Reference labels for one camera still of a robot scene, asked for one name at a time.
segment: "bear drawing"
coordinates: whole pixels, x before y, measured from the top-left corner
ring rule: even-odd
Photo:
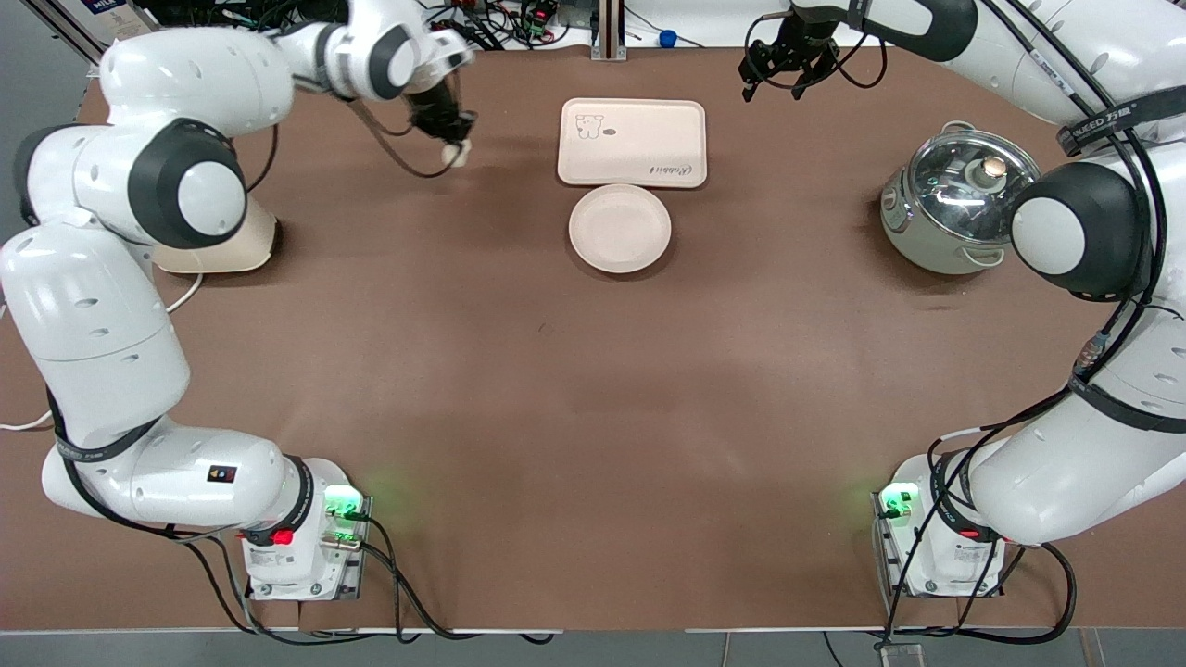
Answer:
[[[579,115],[576,116],[576,133],[581,139],[597,139],[601,134],[602,115]]]

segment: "metal frame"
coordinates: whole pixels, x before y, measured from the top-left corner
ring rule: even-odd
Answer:
[[[598,0],[598,33],[593,43],[594,61],[625,62],[626,14],[624,0]]]
[[[107,50],[107,44],[100,42],[97,37],[79,25],[70,14],[70,11],[62,6],[60,0],[20,1],[28,7],[28,11],[37,14],[37,18],[42,19],[42,23],[47,25],[62,42],[65,42],[68,46],[74,49],[76,53],[91,64],[98,64],[100,58],[103,57],[103,51]]]

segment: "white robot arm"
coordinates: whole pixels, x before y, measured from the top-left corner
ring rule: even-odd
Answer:
[[[294,84],[346,99],[412,101],[417,126],[466,142],[473,114],[444,77],[472,55],[429,34],[414,0],[353,0],[350,23],[261,36],[187,28],[103,56],[107,126],[50,128],[17,160],[33,224],[0,250],[0,284],[50,390],[55,503],[136,522],[235,527],[257,597],[333,599],[362,497],[324,459],[262,438],[174,424],[190,369],[152,282],[152,248],[229,239],[247,208],[229,139],[283,119]]]
[[[1123,300],[1152,282],[1149,306],[1118,318],[1118,326],[1135,318],[1122,344],[1097,335],[1070,390],[1018,434],[977,449],[967,464],[964,450],[933,470],[926,456],[899,468],[879,497],[891,559],[912,561],[905,577],[912,595],[969,596],[982,572],[982,591],[991,590],[1005,550],[990,547],[1002,536],[1038,545],[1075,535],[1186,479],[1186,322],[1178,315],[1186,312],[1186,115],[1175,115],[1186,110],[1175,90],[1186,84],[1186,13],[1163,0],[1025,0],[1024,8],[1109,94],[1117,104],[1110,113],[1112,104],[1012,0],[793,0],[790,12],[774,14],[784,18],[778,39],[750,45],[740,66],[746,100],[774,72],[802,70],[799,97],[834,71],[829,38],[846,23],[1046,121],[1079,126],[1060,140],[1108,131],[1152,107],[1153,93],[1178,107],[1131,127],[1149,160],[1136,188],[1116,145],[1102,141],[1110,132],[1102,132],[1083,147],[1088,158],[1050,172],[1016,202],[1014,247],[1039,275],[1080,296]],[[1070,93],[1089,112],[1105,113],[1080,125],[1088,114]],[[1142,205],[1154,209],[1154,180],[1163,199],[1160,229],[1142,215]],[[1150,247],[1162,234],[1155,267]],[[1091,368],[1110,347],[1107,363]],[[942,490],[949,478],[950,493]],[[936,520],[916,538],[937,500]]]

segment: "blue label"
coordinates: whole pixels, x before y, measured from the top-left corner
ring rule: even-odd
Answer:
[[[102,14],[108,9],[114,9],[116,7],[122,7],[127,5],[127,0],[82,0],[83,5],[90,9],[93,14]]]

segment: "rectangular white tray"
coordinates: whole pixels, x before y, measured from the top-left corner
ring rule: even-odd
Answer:
[[[560,114],[560,179],[696,188],[708,178],[704,108],[682,100],[578,97]]]

